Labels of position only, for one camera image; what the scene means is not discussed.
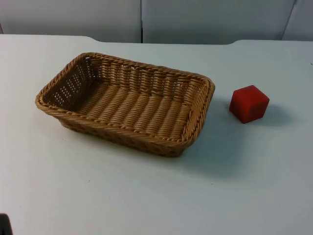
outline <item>woven wicker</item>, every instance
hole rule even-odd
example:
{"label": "woven wicker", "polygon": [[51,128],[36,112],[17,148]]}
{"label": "woven wicker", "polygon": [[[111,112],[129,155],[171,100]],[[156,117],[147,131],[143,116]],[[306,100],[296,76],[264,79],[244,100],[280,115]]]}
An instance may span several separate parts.
{"label": "woven wicker", "polygon": [[40,91],[36,105],[74,131],[179,156],[198,137],[214,89],[199,74],[84,53]]}

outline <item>black object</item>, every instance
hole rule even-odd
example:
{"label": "black object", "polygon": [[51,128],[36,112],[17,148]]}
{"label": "black object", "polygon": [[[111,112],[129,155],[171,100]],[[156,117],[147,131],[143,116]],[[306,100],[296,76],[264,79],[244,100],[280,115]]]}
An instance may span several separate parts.
{"label": "black object", "polygon": [[0,214],[0,235],[13,235],[10,219],[6,214]]}

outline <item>white table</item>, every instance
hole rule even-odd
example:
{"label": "white table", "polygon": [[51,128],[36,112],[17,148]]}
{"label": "white table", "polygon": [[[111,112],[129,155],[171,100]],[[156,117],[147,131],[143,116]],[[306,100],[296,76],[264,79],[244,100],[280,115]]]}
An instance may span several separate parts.
{"label": "white table", "polygon": [[[94,51],[211,77],[199,139],[155,157],[72,132],[35,106],[67,62]],[[101,43],[0,35],[0,212],[15,235],[311,235],[313,42],[226,46]],[[254,84],[263,119],[227,105]]]}

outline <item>gray wall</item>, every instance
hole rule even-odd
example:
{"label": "gray wall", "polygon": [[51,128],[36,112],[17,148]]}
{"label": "gray wall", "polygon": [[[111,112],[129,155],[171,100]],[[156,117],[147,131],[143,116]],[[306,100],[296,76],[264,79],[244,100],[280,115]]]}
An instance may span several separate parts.
{"label": "gray wall", "polygon": [[144,43],[282,38],[293,0],[142,0]]}
{"label": "gray wall", "polygon": [[313,0],[297,0],[283,40],[313,40]]}
{"label": "gray wall", "polygon": [[0,23],[7,34],[140,42],[140,0],[0,0]]}

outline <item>red cube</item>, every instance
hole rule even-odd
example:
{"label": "red cube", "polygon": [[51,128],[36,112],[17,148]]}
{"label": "red cube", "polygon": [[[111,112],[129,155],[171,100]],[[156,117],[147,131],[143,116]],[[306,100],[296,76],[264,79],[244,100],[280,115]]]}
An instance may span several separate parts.
{"label": "red cube", "polygon": [[229,110],[242,123],[247,123],[262,118],[268,102],[269,98],[251,85],[234,91]]}

